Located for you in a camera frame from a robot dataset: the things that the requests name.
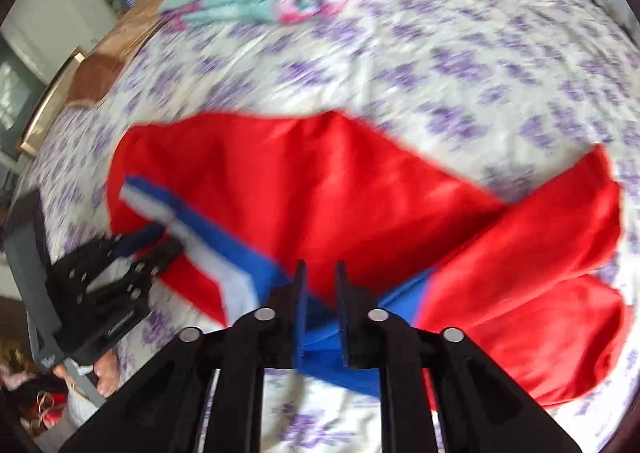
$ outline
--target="gold frame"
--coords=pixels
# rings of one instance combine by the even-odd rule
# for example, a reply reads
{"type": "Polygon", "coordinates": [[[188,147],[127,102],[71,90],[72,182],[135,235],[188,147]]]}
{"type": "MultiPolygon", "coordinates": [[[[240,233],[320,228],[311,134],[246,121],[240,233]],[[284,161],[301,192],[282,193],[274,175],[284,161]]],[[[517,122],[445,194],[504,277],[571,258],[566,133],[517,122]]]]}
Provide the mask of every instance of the gold frame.
{"type": "Polygon", "coordinates": [[[79,47],[72,52],[51,83],[42,94],[38,105],[22,133],[17,149],[29,157],[35,157],[44,142],[47,132],[65,106],[66,96],[71,87],[74,74],[86,58],[79,47]]]}

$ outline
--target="red cloth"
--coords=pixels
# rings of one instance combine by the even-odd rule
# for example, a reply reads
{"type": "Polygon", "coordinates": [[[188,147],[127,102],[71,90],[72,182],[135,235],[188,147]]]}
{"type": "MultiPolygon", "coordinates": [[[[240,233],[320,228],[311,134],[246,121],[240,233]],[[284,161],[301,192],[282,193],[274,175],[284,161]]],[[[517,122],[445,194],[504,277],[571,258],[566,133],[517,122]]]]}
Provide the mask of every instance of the red cloth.
{"type": "MultiPolygon", "coordinates": [[[[415,326],[467,332],[540,404],[610,372],[631,312],[587,273],[620,236],[620,188],[596,146],[516,206],[453,177],[336,112],[264,120],[201,114],[131,128],[113,157],[113,231],[146,221],[119,198],[127,175],[180,197],[225,233],[332,302],[334,265],[382,294],[435,267],[415,326]]],[[[210,278],[178,260],[162,279],[224,321],[210,278]]]]}

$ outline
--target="round silver rivet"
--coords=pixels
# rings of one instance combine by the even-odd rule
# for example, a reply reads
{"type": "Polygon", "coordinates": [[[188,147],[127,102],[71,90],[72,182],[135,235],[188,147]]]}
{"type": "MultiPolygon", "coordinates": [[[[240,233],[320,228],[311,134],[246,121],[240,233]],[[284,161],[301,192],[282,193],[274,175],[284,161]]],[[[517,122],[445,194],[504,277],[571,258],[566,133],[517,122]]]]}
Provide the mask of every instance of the round silver rivet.
{"type": "Polygon", "coordinates": [[[276,311],[269,307],[262,307],[254,312],[254,317],[260,321],[269,321],[276,317],[276,311]]]}
{"type": "Polygon", "coordinates": [[[452,343],[459,343],[465,337],[465,333],[462,332],[462,330],[460,330],[459,328],[449,327],[444,329],[442,337],[444,337],[447,341],[451,341],[452,343]]]}
{"type": "Polygon", "coordinates": [[[196,341],[200,338],[202,334],[201,330],[196,327],[187,327],[183,328],[178,334],[180,341],[184,341],[185,343],[191,343],[192,341],[196,341]]]}
{"type": "Polygon", "coordinates": [[[383,308],[373,308],[367,315],[371,321],[385,321],[389,317],[389,313],[383,308]]]}

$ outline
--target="floral bed sheet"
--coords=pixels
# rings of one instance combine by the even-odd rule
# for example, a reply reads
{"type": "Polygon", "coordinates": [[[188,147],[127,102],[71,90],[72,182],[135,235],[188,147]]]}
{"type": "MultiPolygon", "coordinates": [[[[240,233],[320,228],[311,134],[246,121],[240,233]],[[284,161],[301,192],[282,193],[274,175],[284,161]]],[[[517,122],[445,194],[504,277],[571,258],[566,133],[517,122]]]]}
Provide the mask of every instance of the floral bed sheet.
{"type": "MultiPolygon", "coordinates": [[[[603,143],[625,187],[625,235],[599,273],[638,308],[639,98],[640,52],[588,0],[352,0],[296,26],[159,31],[101,107],[63,111],[25,186],[42,191],[56,258],[107,229],[110,157],[134,123],[343,109],[510,202],[603,143]]],[[[151,306],[119,344],[123,379],[180,328],[218,328],[160,283],[151,306]]],[[[636,389],[639,337],[636,319],[606,382],[552,411],[584,453],[606,443],[636,389]]],[[[263,451],[380,450],[377,400],[293,372],[265,384],[263,451]]],[[[72,397],[76,420],[83,404],[72,397]]]]}

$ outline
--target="white stripe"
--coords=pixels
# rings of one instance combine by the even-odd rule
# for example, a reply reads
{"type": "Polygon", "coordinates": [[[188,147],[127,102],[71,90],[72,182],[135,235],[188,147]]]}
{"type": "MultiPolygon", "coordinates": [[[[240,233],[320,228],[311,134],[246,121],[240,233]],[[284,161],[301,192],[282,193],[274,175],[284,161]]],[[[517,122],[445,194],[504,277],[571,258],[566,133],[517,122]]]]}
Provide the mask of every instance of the white stripe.
{"type": "Polygon", "coordinates": [[[180,240],[191,264],[218,285],[229,325],[259,307],[251,275],[211,249],[189,226],[175,218],[170,207],[130,184],[122,187],[120,199],[140,216],[166,226],[167,232],[180,240]]]}

